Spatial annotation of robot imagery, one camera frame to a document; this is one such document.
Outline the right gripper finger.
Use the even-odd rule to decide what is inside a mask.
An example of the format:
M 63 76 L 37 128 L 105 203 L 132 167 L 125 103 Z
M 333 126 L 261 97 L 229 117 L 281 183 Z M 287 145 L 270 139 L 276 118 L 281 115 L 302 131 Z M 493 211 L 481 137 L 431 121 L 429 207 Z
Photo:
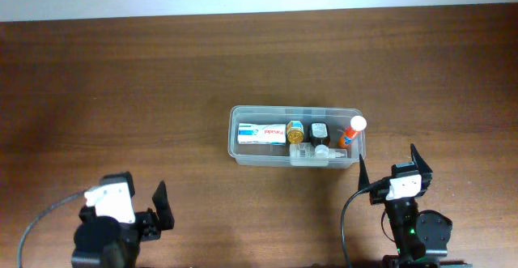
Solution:
M 368 192 L 370 189 L 371 183 L 369 181 L 369 177 L 367 174 L 367 168 L 362 155 L 359 155 L 359 181 L 358 181 L 358 191 Z
M 410 154 L 414 164 L 416 165 L 419 173 L 424 176 L 432 176 L 432 170 L 429 165 L 425 162 L 422 156 L 418 153 L 416 146 L 411 143 L 410 144 Z

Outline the white Panadol box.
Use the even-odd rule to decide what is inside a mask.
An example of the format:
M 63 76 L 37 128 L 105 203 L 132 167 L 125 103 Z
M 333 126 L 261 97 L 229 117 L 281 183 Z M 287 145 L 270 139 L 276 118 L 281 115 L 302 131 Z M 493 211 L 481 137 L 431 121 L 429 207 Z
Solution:
M 237 141 L 239 144 L 285 145 L 287 142 L 285 124 L 240 123 Z

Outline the white pump bottle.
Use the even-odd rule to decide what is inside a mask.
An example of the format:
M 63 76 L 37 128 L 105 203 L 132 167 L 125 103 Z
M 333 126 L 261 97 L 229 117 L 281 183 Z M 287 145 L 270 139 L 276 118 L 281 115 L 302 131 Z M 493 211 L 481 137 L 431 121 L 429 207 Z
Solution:
M 346 150 L 340 151 L 323 144 L 314 147 L 311 143 L 291 144 L 289 152 L 290 163 L 296 167 L 326 167 L 330 161 L 347 155 Z

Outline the dark bottle white cap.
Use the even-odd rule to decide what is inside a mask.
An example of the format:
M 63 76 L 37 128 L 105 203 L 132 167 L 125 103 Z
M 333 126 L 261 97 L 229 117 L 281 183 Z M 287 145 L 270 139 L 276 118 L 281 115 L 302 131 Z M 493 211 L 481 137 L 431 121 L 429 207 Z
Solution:
M 310 143 L 314 147 L 317 158 L 327 158 L 329 155 L 329 127 L 323 122 L 314 122 L 309 127 Z

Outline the orange tablet tube white cap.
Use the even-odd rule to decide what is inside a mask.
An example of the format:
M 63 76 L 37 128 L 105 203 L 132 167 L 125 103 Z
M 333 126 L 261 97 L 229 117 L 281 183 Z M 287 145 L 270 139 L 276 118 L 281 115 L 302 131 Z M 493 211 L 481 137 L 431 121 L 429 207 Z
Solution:
M 348 148 L 358 135 L 367 127 L 367 120 L 362 116 L 354 116 L 350 119 L 350 125 L 340 137 L 338 146 Z

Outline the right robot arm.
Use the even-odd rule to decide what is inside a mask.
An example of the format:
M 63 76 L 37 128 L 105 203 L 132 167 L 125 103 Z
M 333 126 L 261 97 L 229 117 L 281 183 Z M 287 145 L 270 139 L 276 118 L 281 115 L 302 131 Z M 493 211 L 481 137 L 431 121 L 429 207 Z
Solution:
M 363 159 L 359 160 L 359 192 L 369 194 L 372 205 L 384 205 L 397 248 L 396 255 L 385 255 L 383 267 L 439 267 L 448 255 L 447 243 L 452 221 L 437 211 L 420 211 L 416 202 L 432 180 L 432 169 L 410 146 L 411 161 L 394 164 L 391 175 L 370 182 Z

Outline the gold lid small jar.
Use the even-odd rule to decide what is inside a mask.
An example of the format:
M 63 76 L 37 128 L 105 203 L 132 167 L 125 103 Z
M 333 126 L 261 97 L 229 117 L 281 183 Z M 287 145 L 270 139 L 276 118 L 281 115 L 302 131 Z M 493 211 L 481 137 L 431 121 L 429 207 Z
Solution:
M 290 144 L 299 144 L 304 141 L 304 125 L 301 121 L 290 121 L 287 124 L 286 132 Z

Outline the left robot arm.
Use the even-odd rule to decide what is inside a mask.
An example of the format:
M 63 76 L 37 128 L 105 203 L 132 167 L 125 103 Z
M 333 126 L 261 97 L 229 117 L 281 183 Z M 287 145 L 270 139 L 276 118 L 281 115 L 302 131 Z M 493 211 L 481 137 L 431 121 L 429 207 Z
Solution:
M 159 240 L 175 225 L 164 181 L 152 196 L 155 208 L 146 211 L 134 211 L 125 180 L 92 187 L 85 198 L 74 233 L 73 267 L 135 267 L 140 244 Z

